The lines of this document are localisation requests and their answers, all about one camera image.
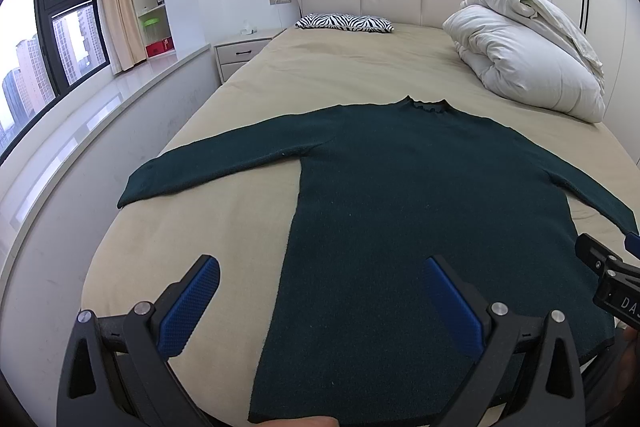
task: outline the window frame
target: window frame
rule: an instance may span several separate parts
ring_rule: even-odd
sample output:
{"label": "window frame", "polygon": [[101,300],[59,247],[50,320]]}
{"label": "window frame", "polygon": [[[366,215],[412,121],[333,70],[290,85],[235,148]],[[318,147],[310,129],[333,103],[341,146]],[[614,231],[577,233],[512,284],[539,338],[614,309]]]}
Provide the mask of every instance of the window frame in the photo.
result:
{"label": "window frame", "polygon": [[[60,59],[58,44],[56,43],[52,16],[59,14],[64,15],[72,12],[74,11],[72,8],[76,8],[87,2],[93,3],[95,23],[98,29],[98,36],[100,38],[100,45],[102,46],[105,61],[100,64],[100,66],[78,78],[69,86],[62,66],[62,60]],[[36,19],[38,42],[40,43],[40,53],[42,54],[44,67],[47,71],[47,76],[49,77],[49,83],[53,89],[54,98],[38,113],[36,113],[33,118],[31,118],[31,120],[28,121],[27,124],[18,132],[18,134],[14,136],[14,139],[9,143],[6,149],[0,152],[0,165],[4,163],[4,160],[7,159],[20,140],[24,138],[24,136],[47,112],[51,110],[51,108],[53,108],[71,91],[76,89],[76,87],[80,86],[89,77],[98,73],[98,71],[110,64],[109,54],[107,53],[107,48],[104,44],[102,27],[100,26],[100,17],[98,17],[97,0],[33,0],[33,10]]]}

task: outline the white ledge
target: white ledge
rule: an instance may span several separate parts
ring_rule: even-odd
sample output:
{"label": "white ledge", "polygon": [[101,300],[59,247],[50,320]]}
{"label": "white ledge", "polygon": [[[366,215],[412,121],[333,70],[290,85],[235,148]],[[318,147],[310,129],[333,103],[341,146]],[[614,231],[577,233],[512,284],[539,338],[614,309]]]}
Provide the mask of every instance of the white ledge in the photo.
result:
{"label": "white ledge", "polygon": [[129,105],[209,48],[206,44],[185,52],[168,52],[114,77],[73,111],[31,155],[0,201],[0,299],[31,225],[76,159]]}

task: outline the folded comforter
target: folded comforter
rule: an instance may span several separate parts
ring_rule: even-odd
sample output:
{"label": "folded comforter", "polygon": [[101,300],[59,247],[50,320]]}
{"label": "folded comforter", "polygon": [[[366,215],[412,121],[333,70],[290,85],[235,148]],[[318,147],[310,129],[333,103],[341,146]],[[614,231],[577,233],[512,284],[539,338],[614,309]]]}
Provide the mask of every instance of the folded comforter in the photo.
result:
{"label": "folded comforter", "polygon": [[465,0],[443,24],[486,89],[527,105],[602,121],[602,63],[546,0]]}

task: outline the shelf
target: shelf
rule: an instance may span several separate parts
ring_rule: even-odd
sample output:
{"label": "shelf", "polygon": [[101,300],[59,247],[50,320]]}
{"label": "shelf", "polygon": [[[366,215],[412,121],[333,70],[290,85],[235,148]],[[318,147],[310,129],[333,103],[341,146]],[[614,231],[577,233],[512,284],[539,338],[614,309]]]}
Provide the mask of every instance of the shelf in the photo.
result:
{"label": "shelf", "polygon": [[167,50],[165,52],[162,52],[159,55],[154,55],[153,57],[149,57],[148,55],[146,56],[146,60],[154,60],[155,58],[163,58],[166,57],[167,55],[174,53],[175,54],[175,49],[172,50]]}
{"label": "shelf", "polygon": [[162,4],[158,5],[158,6],[155,6],[153,8],[150,8],[149,10],[147,10],[145,12],[142,12],[140,15],[138,15],[138,19],[144,17],[145,15],[149,15],[150,13],[155,12],[156,10],[159,10],[159,9],[162,9],[162,8],[164,8],[164,3],[162,3]]}

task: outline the finger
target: finger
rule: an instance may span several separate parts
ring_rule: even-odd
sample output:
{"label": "finger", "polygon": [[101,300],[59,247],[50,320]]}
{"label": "finger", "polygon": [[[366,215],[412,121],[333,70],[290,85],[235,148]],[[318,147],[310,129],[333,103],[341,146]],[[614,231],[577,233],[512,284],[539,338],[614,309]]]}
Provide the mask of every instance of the finger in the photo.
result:
{"label": "finger", "polygon": [[339,427],[338,420],[330,416],[311,416],[289,420],[270,420],[259,424],[261,427]]}
{"label": "finger", "polygon": [[620,363],[618,364],[618,377],[616,378],[617,391],[623,392],[634,381],[634,377],[636,376],[636,365],[636,344],[631,343],[626,346],[626,349],[620,357]]}
{"label": "finger", "polygon": [[622,333],[623,340],[627,342],[631,342],[638,337],[638,332],[634,328],[626,327],[625,331]]}
{"label": "finger", "polygon": [[613,390],[612,394],[611,394],[611,399],[610,399],[610,407],[613,409],[614,407],[617,407],[620,405],[620,402],[622,402],[622,399],[625,396],[622,393],[619,393],[616,390]]}

